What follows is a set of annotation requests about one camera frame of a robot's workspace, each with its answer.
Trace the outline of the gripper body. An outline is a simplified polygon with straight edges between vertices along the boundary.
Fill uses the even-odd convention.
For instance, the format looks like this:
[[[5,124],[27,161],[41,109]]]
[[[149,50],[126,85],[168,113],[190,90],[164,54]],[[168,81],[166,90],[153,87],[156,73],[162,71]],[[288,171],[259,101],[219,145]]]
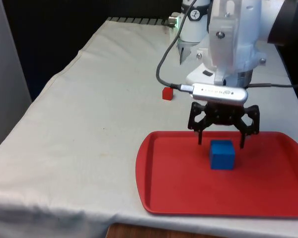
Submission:
[[[244,116],[244,107],[208,102],[205,114],[206,120],[211,124],[234,125]]]

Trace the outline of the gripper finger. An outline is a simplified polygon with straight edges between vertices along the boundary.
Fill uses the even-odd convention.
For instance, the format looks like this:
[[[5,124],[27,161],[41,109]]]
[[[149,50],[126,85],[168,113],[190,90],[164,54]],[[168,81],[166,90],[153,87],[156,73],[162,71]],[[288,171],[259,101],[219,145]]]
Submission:
[[[246,125],[246,123],[242,120],[242,117],[244,115],[247,115],[250,119],[252,119],[251,125]],[[246,136],[251,136],[253,134],[259,133],[259,127],[260,127],[259,106],[253,105],[248,108],[242,108],[242,113],[238,120],[238,130],[241,133],[240,148],[244,148]]]
[[[191,104],[191,110],[188,120],[188,129],[193,130],[194,132],[198,133],[198,144],[202,144],[202,133],[205,127],[204,119],[201,119],[200,121],[196,121],[195,118],[200,115],[202,112],[204,112],[205,106],[202,106],[201,104],[197,102],[193,102]]]

